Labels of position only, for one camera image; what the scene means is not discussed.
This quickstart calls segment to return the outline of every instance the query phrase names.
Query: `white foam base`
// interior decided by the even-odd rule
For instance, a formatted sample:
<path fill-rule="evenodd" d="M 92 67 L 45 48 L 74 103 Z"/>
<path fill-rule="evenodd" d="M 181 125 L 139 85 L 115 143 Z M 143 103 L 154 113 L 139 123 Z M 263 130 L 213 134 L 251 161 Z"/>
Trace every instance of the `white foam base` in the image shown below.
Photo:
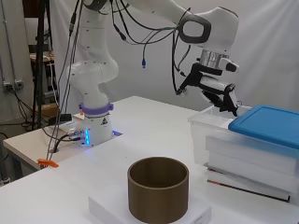
<path fill-rule="evenodd" d="M 140 224 L 129 211 L 127 190 L 119 190 L 110 195 L 110 201 L 89 198 L 90 213 L 103 224 Z M 211 207 L 190 195 L 186 215 L 174 224 L 208 224 L 211 221 Z"/>

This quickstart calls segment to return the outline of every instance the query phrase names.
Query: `bronze cylindrical container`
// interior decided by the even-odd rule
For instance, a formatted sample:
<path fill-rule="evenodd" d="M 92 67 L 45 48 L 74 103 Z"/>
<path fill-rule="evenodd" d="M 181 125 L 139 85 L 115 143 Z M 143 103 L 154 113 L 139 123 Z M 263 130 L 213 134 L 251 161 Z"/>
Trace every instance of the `bronze cylindrical container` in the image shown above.
<path fill-rule="evenodd" d="M 169 158 L 147 158 L 128 171 L 129 209 L 140 221 L 171 223 L 188 210 L 189 171 Z"/>

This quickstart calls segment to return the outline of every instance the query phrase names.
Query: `wall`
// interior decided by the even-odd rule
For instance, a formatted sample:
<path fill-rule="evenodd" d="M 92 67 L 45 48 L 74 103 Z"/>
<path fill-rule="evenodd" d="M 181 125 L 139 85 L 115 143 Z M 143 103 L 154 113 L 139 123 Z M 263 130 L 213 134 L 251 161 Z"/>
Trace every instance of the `wall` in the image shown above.
<path fill-rule="evenodd" d="M 269 104 L 299 109 L 297 95 L 299 89 L 299 1 L 298 0 L 177 0 L 192 12 L 204 12 L 216 6 L 230 8 L 240 18 L 240 26 L 231 59 L 240 64 L 238 75 L 224 74 L 222 81 L 236 84 L 237 97 L 244 105 Z M 51 1 L 54 18 L 54 50 L 56 59 L 63 60 L 69 18 L 74 8 L 72 0 Z M 130 9 L 139 21 L 148 26 L 171 25 L 161 18 Z M 147 31 L 135 25 L 130 19 L 127 24 L 132 35 L 141 40 Z M 189 88 L 189 95 L 180 98 L 174 94 L 171 82 L 171 39 L 153 45 L 147 50 L 147 69 L 141 67 L 142 47 L 123 43 L 112 27 L 110 16 L 107 20 L 107 43 L 112 57 L 120 67 L 117 78 L 102 86 L 111 101 L 131 95 L 202 110 L 207 104 L 196 88 Z M 179 43 L 178 55 L 182 55 L 186 45 Z M 190 71 L 194 59 L 200 55 L 200 49 L 192 48 L 183 70 Z M 78 48 L 77 60 L 84 58 L 84 51 Z M 57 73 L 62 63 L 57 62 Z M 72 91 L 69 111 L 78 111 L 80 98 Z"/>
<path fill-rule="evenodd" d="M 3 0 L 4 10 L 7 15 L 8 36 L 14 61 L 16 78 L 24 82 L 24 89 L 18 91 L 21 99 L 31 104 L 33 95 L 32 71 L 27 46 L 26 31 L 22 0 Z M 12 66 L 9 59 L 6 30 L 3 24 L 3 15 L 0 5 L 0 58 L 4 68 L 6 81 L 13 83 Z M 0 122 L 12 120 L 20 116 L 16 98 L 3 91 L 0 85 Z"/>

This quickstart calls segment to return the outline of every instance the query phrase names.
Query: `tabletop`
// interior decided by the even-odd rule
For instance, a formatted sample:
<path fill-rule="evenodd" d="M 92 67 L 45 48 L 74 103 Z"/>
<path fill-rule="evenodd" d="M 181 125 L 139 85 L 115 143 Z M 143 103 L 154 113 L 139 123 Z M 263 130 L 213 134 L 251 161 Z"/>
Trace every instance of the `tabletop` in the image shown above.
<path fill-rule="evenodd" d="M 195 113 L 138 97 L 117 102 L 111 120 L 122 136 L 1 188 L 0 218 L 12 224 L 98 224 L 88 212 L 88 197 L 105 192 L 114 169 L 125 173 L 134 161 L 165 156 L 188 166 L 192 192 L 212 206 L 212 224 L 298 223 L 298 200 L 284 203 L 206 182 L 206 168 L 193 161 L 188 118 Z"/>

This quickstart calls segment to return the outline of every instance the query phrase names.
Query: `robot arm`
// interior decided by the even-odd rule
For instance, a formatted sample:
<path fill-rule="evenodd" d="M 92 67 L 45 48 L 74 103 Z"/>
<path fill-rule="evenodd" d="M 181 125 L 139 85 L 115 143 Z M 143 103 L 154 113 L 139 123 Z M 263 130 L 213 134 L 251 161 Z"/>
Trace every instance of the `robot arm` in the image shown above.
<path fill-rule="evenodd" d="M 127 0 L 127 2 L 140 11 L 156 14 L 173 22 L 178 26 L 178 35 L 183 42 L 202 48 L 198 63 L 193 65 L 177 95 L 186 92 L 188 86 L 198 87 L 208 102 L 219 107 L 221 111 L 233 112 L 237 116 L 235 85 L 221 83 L 214 77 L 221 76 L 223 71 L 239 72 L 239 66 L 229 60 L 230 49 L 235 42 L 238 28 L 237 15 L 224 7 L 192 14 L 173 0 Z"/>
<path fill-rule="evenodd" d="M 83 134 L 81 144 L 96 146 L 113 137 L 109 121 L 109 110 L 113 109 L 113 105 L 99 91 L 98 85 L 110 81 L 119 73 L 118 65 L 107 50 L 105 19 L 115 1 L 123 6 L 125 4 L 123 0 L 81 1 L 85 7 L 81 10 L 79 21 L 79 42 L 89 53 L 90 60 L 73 63 L 67 69 L 67 78 L 83 96 L 80 108 L 85 113 L 85 119 L 79 128 Z M 192 14 L 173 0 L 127 0 L 127 3 L 140 11 L 173 22 L 182 41 L 202 48 L 199 62 L 192 66 L 176 94 L 182 94 L 188 86 L 200 88 L 204 98 L 214 106 L 237 115 L 235 85 L 220 83 L 214 77 L 221 76 L 223 71 L 238 72 L 238 66 L 229 60 L 238 27 L 238 17 L 234 12 L 216 7 L 206 13 Z"/>

